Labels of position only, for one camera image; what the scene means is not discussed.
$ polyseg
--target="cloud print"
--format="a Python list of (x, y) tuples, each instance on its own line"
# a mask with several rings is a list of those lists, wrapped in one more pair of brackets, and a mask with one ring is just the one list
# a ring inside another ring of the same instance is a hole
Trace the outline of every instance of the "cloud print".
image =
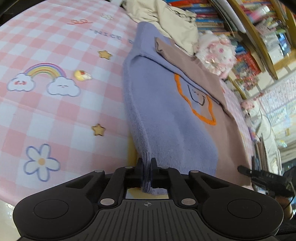
[(7, 83), (9, 91), (31, 91), (35, 88), (35, 82), (31, 76), (24, 73), (18, 74), (14, 79)]
[(51, 95), (69, 95), (72, 97), (80, 94), (80, 88), (74, 80), (58, 77), (47, 85), (47, 92)]

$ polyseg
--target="orange embroidery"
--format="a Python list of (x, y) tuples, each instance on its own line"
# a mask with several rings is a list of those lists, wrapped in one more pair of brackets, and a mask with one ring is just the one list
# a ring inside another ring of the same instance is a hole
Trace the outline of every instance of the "orange embroidery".
[(174, 74), (175, 75), (175, 81), (176, 81), (176, 84), (177, 84), (177, 89), (178, 89), (178, 92), (179, 94), (186, 100), (186, 102), (189, 104), (190, 108), (191, 108), (191, 111), (193, 112), (193, 114), (195, 114), (201, 121), (209, 124), (209, 125), (212, 125), (212, 126), (215, 126), (217, 123), (216, 123), (216, 119), (215, 119), (215, 116), (213, 114), (213, 103), (212, 103), (212, 100), (211, 98), (207, 96), (207, 100), (209, 101), (209, 113), (212, 117), (212, 119), (208, 119), (202, 115), (200, 115), (199, 113), (197, 113), (197, 111), (195, 109), (192, 108), (192, 104), (190, 102), (190, 100), (183, 94), (183, 91), (182, 91), (182, 88), (181, 88), (181, 83), (180, 83), (180, 76), (178, 74)]

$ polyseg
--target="flower print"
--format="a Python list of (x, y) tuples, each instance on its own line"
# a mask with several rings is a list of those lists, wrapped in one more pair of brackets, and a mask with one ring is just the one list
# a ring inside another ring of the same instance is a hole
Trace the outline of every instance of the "flower print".
[(57, 159), (50, 157), (51, 147), (43, 144), (39, 150), (34, 146), (26, 149), (26, 154), (30, 159), (24, 165), (24, 172), (27, 175), (37, 173), (38, 179), (42, 182), (49, 180), (49, 171), (56, 172), (60, 169), (60, 163)]

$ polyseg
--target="plush toy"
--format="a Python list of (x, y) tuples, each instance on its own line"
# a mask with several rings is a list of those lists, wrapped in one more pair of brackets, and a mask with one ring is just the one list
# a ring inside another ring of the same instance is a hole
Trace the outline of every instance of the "plush toy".
[(228, 76), (236, 63), (235, 46), (224, 34), (216, 36), (211, 31), (206, 31), (200, 36), (198, 46), (194, 46), (194, 50), (204, 66), (221, 79)]
[(252, 100), (244, 100), (241, 103), (241, 107), (246, 109), (246, 110), (251, 110), (255, 107), (254, 102)]

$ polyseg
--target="bed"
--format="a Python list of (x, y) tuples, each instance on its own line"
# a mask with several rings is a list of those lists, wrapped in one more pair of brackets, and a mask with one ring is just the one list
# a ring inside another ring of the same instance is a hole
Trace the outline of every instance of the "bed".
[[(93, 170), (135, 164), (121, 70), (136, 26), (103, 0), (48, 0), (0, 27), (1, 200), (15, 205)], [(79, 81), (76, 70), (92, 79)], [(251, 158), (239, 103), (221, 86)]]

